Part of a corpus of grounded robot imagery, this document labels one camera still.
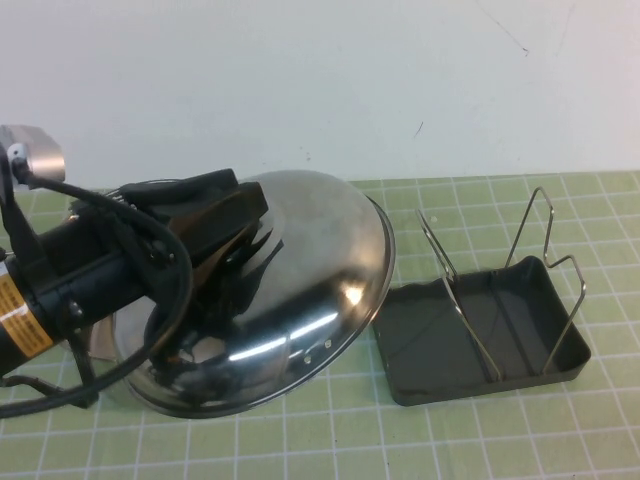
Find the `orange label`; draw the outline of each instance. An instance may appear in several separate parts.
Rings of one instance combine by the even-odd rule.
[[[51,337],[29,310],[4,262],[0,263],[0,324],[29,358],[53,346]]]

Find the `drip tray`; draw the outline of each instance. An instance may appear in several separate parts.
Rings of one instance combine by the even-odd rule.
[[[542,258],[511,265],[531,205],[549,207]],[[442,278],[391,290],[373,328],[393,399],[419,405],[573,380],[591,351],[573,324],[586,291],[572,255],[548,262],[554,209],[533,193],[504,268],[458,274],[424,215]],[[570,261],[580,296],[570,313],[549,270]]]

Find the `black power cord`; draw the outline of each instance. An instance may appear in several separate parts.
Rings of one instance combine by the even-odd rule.
[[[158,305],[154,313],[152,313],[152,316],[164,316],[164,319],[154,321],[154,324],[156,324],[158,328],[154,329],[153,334],[149,336],[140,349],[126,360],[123,360],[122,363],[107,373],[96,377],[93,382],[87,385],[78,385],[57,391],[45,398],[2,405],[0,406],[0,418],[18,417],[59,408],[67,404],[78,404],[83,402],[87,397],[95,395],[115,382],[122,380],[148,360],[149,357],[158,353],[171,338],[187,311],[193,290],[193,274],[189,253],[173,232],[153,217],[125,203],[120,203],[104,195],[56,180],[36,177],[31,173],[26,173],[22,180],[22,183],[27,184],[31,188],[51,190],[111,211],[121,219],[129,221],[152,234],[157,240],[164,243],[167,250],[173,255],[174,268],[177,270],[177,289],[171,308],[168,309],[166,314],[166,310],[161,308],[160,305]]]

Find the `green grid mat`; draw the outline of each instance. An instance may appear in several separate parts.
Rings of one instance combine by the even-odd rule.
[[[529,195],[542,185],[556,209],[550,255],[576,255],[587,299],[576,323],[593,358],[577,380],[402,408],[389,397],[366,331],[329,368],[263,407],[185,421],[102,396],[0,424],[0,480],[401,480],[640,478],[640,177],[636,173],[356,182],[394,227],[393,285],[431,280],[437,264],[413,210],[422,208],[459,271],[504,264]],[[67,200],[19,196],[36,231]],[[540,255],[547,208],[530,216],[516,259]],[[7,239],[0,238],[7,244]],[[570,267],[552,278],[568,307]],[[69,386],[71,356],[55,348],[20,369]],[[0,400],[33,398],[28,389]]]

